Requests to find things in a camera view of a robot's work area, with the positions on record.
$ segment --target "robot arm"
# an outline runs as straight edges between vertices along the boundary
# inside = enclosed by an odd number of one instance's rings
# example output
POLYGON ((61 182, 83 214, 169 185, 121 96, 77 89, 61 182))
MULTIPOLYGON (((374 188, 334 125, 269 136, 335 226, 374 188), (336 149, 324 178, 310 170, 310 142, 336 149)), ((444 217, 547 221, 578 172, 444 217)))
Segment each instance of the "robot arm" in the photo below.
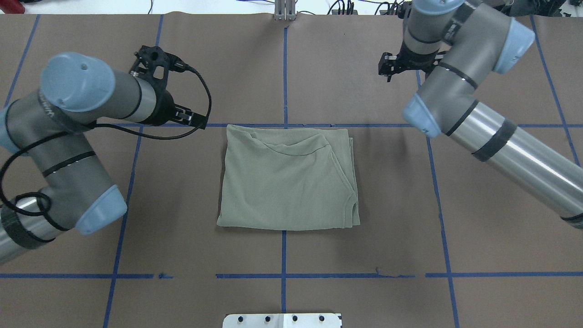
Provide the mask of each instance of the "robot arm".
POLYGON ((379 74, 430 72, 403 116, 494 166, 571 226, 583 229, 583 170, 473 97, 490 71, 506 73, 534 41, 525 26, 478 0, 414 0, 400 53, 379 74), (441 42, 451 49, 437 60, 441 42))
POLYGON ((0 144, 14 153, 4 164, 0 179, 8 165, 26 153, 48 183, 39 192, 12 201, 0 193, 4 203, 0 209, 0 263, 72 228, 84 235, 93 233, 127 211, 118 187, 83 135, 108 125, 96 124, 98 118, 149 125, 171 120, 192 126, 191 132, 206 127, 210 93, 200 74, 159 47, 142 46, 135 55, 130 74, 78 53, 56 55, 43 70, 40 89, 0 113, 0 144), (161 79, 154 77, 158 67, 164 70, 161 79), (168 72, 185 70, 199 76, 209 95, 206 116, 174 104, 166 91, 168 72))

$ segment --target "blue plastic cap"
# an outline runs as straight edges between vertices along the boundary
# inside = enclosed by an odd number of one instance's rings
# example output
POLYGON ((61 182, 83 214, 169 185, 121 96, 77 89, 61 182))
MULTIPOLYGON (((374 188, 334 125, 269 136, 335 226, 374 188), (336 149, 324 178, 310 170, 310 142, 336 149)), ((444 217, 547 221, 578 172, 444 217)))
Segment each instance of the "blue plastic cap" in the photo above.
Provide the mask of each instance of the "blue plastic cap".
POLYGON ((425 15, 443 15, 456 10, 465 0, 415 0, 413 7, 425 15))
POLYGON ((441 134, 441 129, 423 99, 415 93, 403 111, 403 118, 430 138, 441 134))
POLYGON ((83 213, 75 227, 82 235, 89 235, 117 220, 127 210, 124 197, 118 187, 113 185, 83 213))
POLYGON ((535 41, 535 33, 512 18, 506 42, 494 67, 494 72, 508 72, 535 41))
POLYGON ((40 89, 47 100, 59 108, 89 111, 111 97, 115 76, 102 60, 78 53, 60 53, 44 68, 40 89))
POLYGON ((8 128, 6 127, 6 115, 8 114, 8 106, 0 111, 0 146, 6 148, 7 151, 11 153, 16 153, 20 150, 17 145, 12 142, 10 136, 8 135, 8 128))

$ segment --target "cloth fold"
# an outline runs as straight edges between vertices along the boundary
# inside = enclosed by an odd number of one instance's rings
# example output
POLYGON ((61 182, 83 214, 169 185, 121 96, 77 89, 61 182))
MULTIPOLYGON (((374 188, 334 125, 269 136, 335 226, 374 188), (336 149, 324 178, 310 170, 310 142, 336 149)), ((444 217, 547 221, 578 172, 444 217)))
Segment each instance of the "cloth fold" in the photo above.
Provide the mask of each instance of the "cloth fold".
POLYGON ((348 130, 227 126, 219 226, 272 230, 360 224, 348 130))

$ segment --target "white mounting plate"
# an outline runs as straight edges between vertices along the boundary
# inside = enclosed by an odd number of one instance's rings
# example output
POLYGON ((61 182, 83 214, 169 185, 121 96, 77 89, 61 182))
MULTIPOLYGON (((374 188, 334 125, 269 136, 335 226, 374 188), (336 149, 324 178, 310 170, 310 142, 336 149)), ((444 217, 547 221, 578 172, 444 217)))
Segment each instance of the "white mounting plate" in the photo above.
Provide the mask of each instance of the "white mounting plate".
POLYGON ((223 320, 223 328, 342 328, 340 313, 234 314, 223 320))

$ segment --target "white bracket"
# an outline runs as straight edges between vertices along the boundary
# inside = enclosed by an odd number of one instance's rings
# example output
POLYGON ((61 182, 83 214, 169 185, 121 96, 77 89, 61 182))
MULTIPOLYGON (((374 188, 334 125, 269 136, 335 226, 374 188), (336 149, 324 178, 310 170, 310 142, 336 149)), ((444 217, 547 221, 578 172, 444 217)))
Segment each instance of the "white bracket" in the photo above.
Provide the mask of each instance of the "white bracket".
POLYGON ((275 20, 296 20, 296 0, 274 0, 275 20))
POLYGON ((340 313, 228 315, 223 328, 342 328, 340 313))

